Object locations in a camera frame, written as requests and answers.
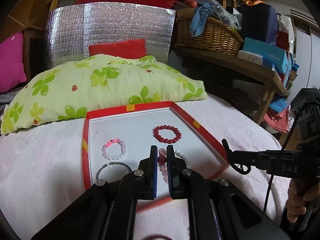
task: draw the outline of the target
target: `pillow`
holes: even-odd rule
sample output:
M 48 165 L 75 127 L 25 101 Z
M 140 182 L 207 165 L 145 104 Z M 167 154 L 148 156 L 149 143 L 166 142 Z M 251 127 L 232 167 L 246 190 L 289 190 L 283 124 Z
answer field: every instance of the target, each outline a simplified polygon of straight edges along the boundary
M 87 111 L 157 101 L 206 99 L 192 80 L 153 56 L 96 55 L 34 77 L 4 112 L 1 134 L 45 122 L 85 117 Z
M 128 59 L 142 58 L 147 55 L 144 39 L 120 41 L 114 43 L 95 44 L 89 46 L 90 57 L 97 54 L 106 54 Z
M 0 93 L 27 80 L 22 63 L 22 33 L 11 35 L 0 44 Z

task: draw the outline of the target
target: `dark blue bag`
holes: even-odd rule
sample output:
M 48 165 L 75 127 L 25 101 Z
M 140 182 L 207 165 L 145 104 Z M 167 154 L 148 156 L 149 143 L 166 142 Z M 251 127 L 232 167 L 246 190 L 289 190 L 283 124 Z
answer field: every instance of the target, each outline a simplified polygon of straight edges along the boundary
M 241 8 L 242 38 L 251 38 L 276 45 L 278 21 L 276 10 L 263 1 L 247 1 Z

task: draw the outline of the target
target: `red beaded bracelet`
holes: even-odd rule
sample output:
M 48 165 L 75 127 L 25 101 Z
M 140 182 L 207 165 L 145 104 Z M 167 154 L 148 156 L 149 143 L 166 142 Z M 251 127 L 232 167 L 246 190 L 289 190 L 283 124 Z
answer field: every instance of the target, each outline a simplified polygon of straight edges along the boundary
M 174 134 L 176 135 L 175 138 L 173 139 L 166 139 L 163 138 L 161 135 L 159 135 L 159 130 L 171 130 L 174 132 Z M 181 138 L 181 133 L 178 130 L 178 128 L 175 128 L 173 126 L 170 125 L 161 125 L 161 126 L 157 126 L 153 129 L 153 136 L 159 141 L 159 142 L 164 142 L 164 143 L 175 143 L 177 142 L 180 138 Z

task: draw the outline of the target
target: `mattress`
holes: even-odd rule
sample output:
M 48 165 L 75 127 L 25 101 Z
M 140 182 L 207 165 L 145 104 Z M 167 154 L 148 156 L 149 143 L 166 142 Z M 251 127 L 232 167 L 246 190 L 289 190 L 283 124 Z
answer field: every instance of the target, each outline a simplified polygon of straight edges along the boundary
M 232 150 L 275 150 L 280 145 L 266 130 L 220 98 L 177 103 L 218 141 Z M 30 239 L 84 192 L 82 132 L 84 119 L 52 122 L 0 137 L 0 209 L 22 239 Z M 260 209 L 270 176 L 252 168 L 241 175 L 227 168 L 227 178 Z M 275 177 L 267 215 L 280 223 L 289 179 Z M 134 239 L 189 239 L 186 200 L 172 200 L 136 215 Z

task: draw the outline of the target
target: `magenta pillow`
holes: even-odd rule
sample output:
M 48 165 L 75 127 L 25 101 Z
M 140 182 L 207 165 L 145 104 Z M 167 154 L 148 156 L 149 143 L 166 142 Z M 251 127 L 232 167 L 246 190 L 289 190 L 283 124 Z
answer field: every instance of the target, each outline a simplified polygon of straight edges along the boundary
M 0 44 L 0 93 L 27 80 L 22 63 L 22 33 L 18 32 Z

